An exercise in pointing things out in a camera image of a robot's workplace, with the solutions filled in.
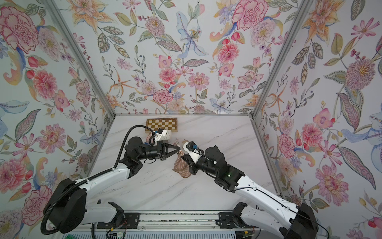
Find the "pink toy music box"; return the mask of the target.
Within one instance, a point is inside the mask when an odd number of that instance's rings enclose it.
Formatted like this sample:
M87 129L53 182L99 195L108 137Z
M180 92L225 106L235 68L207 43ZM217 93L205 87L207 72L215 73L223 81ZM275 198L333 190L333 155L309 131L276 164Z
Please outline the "pink toy music box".
M150 133L150 134L146 137L146 142L147 142L148 144L154 143L154 142L155 142L155 135L153 135L152 133Z

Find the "brown striped cloth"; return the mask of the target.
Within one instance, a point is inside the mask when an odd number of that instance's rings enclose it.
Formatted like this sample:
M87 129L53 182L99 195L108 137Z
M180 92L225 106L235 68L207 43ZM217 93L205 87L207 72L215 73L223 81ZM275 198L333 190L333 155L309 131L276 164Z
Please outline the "brown striped cloth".
M183 178L188 178L191 176L191 173L189 171L189 165L181 158L184 156L184 153L182 151L179 151L177 153L177 159L173 166L173 171L178 173Z

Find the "wooden chessboard box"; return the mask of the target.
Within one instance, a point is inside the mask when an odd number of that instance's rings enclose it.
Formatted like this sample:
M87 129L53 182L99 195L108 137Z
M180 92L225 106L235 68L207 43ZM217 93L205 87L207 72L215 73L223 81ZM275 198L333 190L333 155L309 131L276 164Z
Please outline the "wooden chessboard box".
M178 131L178 118L156 118L147 119L146 126L153 131L158 129L170 130L171 132Z

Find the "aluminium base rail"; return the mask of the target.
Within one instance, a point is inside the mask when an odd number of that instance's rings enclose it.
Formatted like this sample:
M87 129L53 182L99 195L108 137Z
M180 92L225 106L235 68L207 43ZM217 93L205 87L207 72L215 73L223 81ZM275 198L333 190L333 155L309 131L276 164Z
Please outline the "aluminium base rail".
M49 221L55 230L69 233L80 225L95 224L99 229L227 229L240 230L259 228L284 238L287 231L297 220L297 210L281 208L283 215L274 218L264 210L250 207L236 208L231 212L224 211L119 211L113 219L101 219L102 213L85 212L84 216L75 214L66 218L52 213Z

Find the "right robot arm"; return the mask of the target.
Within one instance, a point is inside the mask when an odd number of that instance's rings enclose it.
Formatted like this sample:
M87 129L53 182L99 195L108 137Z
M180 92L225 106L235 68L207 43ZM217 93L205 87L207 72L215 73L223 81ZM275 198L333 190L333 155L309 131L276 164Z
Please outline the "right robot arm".
M302 203L297 205L266 190L248 175L228 164L217 146L200 149L194 142L183 145L181 157L189 165L192 175L203 171L224 191L238 194L254 207L239 202L231 212L238 228L256 227L281 239L314 239L319 231L313 210Z

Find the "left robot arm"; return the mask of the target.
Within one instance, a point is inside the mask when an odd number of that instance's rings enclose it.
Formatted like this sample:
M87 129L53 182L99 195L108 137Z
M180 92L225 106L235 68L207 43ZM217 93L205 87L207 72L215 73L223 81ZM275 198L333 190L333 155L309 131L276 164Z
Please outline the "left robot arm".
M90 204L101 191L135 176L144 160L166 160L180 147L165 141L145 144L138 136L124 139L112 168L81 179L59 183L43 210L40 230L44 235L71 232L79 225L105 223L119 227L125 221L124 210L115 202Z

